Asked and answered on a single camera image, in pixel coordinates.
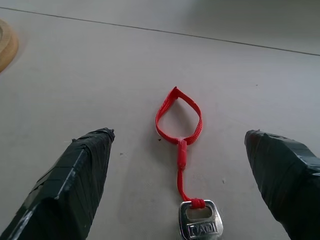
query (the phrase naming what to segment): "red strap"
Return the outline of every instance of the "red strap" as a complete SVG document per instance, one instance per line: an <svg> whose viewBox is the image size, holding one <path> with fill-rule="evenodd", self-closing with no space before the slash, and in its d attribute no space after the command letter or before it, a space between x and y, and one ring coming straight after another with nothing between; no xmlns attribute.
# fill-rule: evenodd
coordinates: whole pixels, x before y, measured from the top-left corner
<svg viewBox="0 0 320 240"><path fill-rule="evenodd" d="M178 98L183 99L188 103L198 114L199 116L199 123L196 126L194 133L186 138L177 138L172 137L165 134L159 128L159 120L160 118L169 110L169 108L174 104L175 100ZM183 172L185 170L187 164L187 145L193 144L197 138L199 137L201 130L202 130L203 122L202 122L202 114L201 110L198 105L187 95L185 95L182 91L180 91L177 87L174 87L172 91L168 94L166 99L164 100L162 106L160 107L159 111L155 116L155 127L157 132L167 141L172 144L178 145L178 158L177 158L177 166L178 166L178 174L177 174L177 187L178 191L183 199L183 201L191 201L193 209L203 209L205 205L205 201L203 199L192 198L190 199L184 192L183 188Z"/></svg>

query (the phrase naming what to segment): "silver key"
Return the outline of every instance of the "silver key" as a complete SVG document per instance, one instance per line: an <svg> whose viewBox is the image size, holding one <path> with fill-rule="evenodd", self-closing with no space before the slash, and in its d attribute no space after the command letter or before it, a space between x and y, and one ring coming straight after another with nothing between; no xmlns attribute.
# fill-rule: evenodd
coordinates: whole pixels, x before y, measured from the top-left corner
<svg viewBox="0 0 320 240"><path fill-rule="evenodd" d="M216 205L210 200L204 200L205 206L211 211L208 218L189 219L187 209L191 201L184 201L179 208L179 227L183 240L219 240L224 227Z"/></svg>

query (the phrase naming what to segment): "wooden object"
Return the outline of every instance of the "wooden object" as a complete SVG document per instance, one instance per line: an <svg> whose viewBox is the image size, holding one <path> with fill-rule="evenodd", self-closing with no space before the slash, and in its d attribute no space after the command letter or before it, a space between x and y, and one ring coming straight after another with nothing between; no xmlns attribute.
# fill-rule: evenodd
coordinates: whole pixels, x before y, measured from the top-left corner
<svg viewBox="0 0 320 240"><path fill-rule="evenodd" d="M18 46L17 35L6 22L0 19L0 73L14 59Z"/></svg>

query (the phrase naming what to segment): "white floor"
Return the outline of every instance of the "white floor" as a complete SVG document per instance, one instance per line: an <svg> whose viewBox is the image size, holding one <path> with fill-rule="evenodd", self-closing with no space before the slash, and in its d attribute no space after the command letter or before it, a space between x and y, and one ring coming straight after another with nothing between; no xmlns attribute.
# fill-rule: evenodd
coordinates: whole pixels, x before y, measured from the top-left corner
<svg viewBox="0 0 320 240"><path fill-rule="evenodd" d="M178 86L204 118L188 148L187 194L217 204L226 240L288 240L257 189L244 137L261 129L320 156L319 8L316 0L1 1L20 48L0 73L0 232L72 138L108 127L116 138L88 239L176 239L177 152L158 141L154 118ZM179 102L162 126L187 135L197 120Z"/></svg>

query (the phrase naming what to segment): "strap loop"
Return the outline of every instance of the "strap loop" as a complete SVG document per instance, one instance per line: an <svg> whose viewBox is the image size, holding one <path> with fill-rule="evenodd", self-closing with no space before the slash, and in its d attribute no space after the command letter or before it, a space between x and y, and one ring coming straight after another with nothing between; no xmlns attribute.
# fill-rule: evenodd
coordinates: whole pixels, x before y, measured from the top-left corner
<svg viewBox="0 0 320 240"><path fill-rule="evenodd" d="M186 101L186 103L189 104L199 116L199 122L198 122L198 125L196 126L194 133L191 136L185 137L185 138L177 138L177 137L169 136L159 128L160 118L170 109L170 107L174 104L175 100L177 100L178 98L181 98L184 101ZM192 199L188 198L183 188L183 171L185 170L186 164L187 164L187 145L193 144L197 140L203 127L202 113L200 108L190 97L185 95L177 87L174 87L172 91L168 94L166 99L164 100L162 106L160 107L159 111L155 116L155 127L161 137L163 137L165 140L169 141L172 144L178 145L178 158L177 158L178 173L177 173L176 183L177 183L178 191L183 201L191 201L191 208L193 209L203 209L206 206L205 201L203 199L198 199L198 198L192 198Z"/></svg>

